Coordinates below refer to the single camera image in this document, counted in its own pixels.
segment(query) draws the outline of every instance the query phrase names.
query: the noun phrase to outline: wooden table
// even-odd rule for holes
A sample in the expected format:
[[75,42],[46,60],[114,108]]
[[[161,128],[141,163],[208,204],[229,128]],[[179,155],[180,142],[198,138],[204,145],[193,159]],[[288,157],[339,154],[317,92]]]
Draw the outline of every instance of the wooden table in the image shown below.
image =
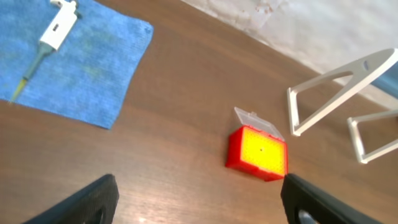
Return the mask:
[[[289,133],[286,89],[315,72],[180,1],[102,0],[149,21],[154,38],[110,131],[0,102],[0,223],[43,212],[106,173],[120,199],[114,223],[286,223],[282,181],[224,167],[233,107],[274,123],[290,171],[385,223],[398,219],[398,151],[358,164],[346,119],[382,109],[355,96],[301,137]],[[340,86],[298,96],[303,116]],[[366,146],[397,133],[363,126]]]

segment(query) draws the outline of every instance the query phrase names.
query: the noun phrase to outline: blue cloth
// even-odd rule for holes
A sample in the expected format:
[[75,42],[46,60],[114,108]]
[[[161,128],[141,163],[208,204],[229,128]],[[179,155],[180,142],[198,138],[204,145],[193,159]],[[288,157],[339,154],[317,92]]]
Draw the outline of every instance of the blue cloth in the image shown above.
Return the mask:
[[398,63],[374,80],[372,85],[398,99]]
[[[93,0],[44,61],[16,103],[111,128],[153,34],[145,21]],[[10,100],[59,8],[49,0],[0,0],[0,99]]]

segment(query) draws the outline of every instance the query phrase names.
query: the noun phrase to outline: white wall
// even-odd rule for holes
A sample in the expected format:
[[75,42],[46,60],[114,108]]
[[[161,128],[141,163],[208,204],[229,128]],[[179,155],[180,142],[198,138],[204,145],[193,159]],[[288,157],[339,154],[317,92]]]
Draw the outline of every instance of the white wall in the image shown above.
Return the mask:
[[[183,1],[319,73],[398,47],[396,0]],[[361,93],[387,108],[398,108],[398,100],[373,86]]]

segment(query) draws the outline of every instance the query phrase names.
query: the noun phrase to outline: clear plastic lid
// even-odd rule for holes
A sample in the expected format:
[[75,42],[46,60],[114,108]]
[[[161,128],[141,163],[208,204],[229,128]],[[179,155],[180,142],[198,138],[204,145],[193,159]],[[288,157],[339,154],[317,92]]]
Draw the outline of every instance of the clear plastic lid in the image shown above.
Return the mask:
[[265,131],[266,133],[274,136],[275,138],[279,138],[285,141],[285,139],[282,137],[278,129],[276,129],[273,124],[257,117],[256,113],[254,112],[249,113],[237,107],[235,107],[235,112],[243,125],[252,126],[258,130]]

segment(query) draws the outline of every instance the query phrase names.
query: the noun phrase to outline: yellow pipette tip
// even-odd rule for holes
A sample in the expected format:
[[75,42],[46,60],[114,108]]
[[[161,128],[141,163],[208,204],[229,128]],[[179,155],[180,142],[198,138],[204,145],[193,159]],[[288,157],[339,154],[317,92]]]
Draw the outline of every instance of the yellow pipette tip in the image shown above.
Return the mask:
[[26,86],[27,80],[26,79],[22,79],[17,87],[17,90],[14,92],[9,104],[12,104],[13,102],[15,102],[19,96],[19,94],[21,93],[21,91],[24,89],[24,87]]

